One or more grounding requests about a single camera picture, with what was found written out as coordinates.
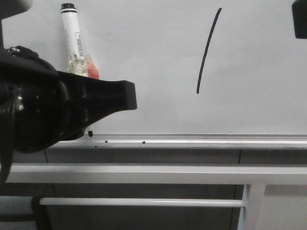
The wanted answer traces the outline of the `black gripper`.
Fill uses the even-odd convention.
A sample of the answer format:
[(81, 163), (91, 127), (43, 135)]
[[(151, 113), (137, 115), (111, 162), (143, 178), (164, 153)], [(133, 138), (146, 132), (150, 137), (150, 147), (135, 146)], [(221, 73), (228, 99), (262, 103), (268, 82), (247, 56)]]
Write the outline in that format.
[(40, 151), (81, 137), (113, 113), (137, 109), (133, 82), (59, 72), (36, 52), (19, 50), (0, 50), (0, 129), (13, 150)]

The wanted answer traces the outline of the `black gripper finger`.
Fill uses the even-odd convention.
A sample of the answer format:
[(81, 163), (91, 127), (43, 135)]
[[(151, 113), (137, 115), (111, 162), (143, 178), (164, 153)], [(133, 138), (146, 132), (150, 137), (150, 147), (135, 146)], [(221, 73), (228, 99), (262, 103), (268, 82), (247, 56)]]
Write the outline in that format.
[(295, 37), (307, 38), (307, 0), (295, 0), (292, 4)]

